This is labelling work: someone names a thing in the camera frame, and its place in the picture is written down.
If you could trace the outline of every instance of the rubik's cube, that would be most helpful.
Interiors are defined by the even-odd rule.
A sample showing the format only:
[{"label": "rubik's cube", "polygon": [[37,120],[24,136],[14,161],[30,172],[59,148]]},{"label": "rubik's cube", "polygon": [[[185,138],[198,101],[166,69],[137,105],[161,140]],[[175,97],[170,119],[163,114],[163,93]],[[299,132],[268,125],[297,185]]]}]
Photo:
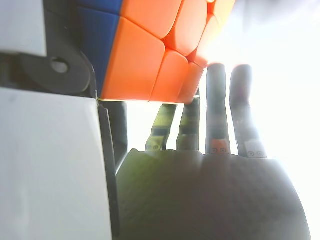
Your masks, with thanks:
[{"label": "rubik's cube", "polygon": [[235,0],[77,0],[101,100],[191,103]]}]

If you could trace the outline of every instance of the blue tile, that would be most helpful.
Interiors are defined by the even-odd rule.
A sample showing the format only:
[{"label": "blue tile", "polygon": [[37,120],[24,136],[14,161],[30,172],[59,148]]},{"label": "blue tile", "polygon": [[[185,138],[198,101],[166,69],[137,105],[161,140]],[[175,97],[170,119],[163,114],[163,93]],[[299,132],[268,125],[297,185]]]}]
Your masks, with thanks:
[{"label": "blue tile", "polygon": [[123,0],[77,0],[77,3],[86,8],[120,15],[122,1]]},{"label": "blue tile", "polygon": [[83,30],[81,50],[93,65],[98,97],[101,96],[119,16],[78,7]]}]

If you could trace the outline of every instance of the blue cube face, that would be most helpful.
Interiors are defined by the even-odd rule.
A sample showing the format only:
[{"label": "blue cube face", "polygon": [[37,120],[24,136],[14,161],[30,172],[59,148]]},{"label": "blue cube face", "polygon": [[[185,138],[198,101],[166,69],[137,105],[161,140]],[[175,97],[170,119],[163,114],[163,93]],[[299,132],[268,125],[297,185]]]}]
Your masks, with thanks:
[{"label": "blue cube face", "polygon": [[81,50],[94,68],[98,97],[100,97],[120,17],[84,7],[78,7],[78,12],[83,31]]},{"label": "blue cube face", "polygon": [[80,6],[120,15],[122,0],[77,0]]}]

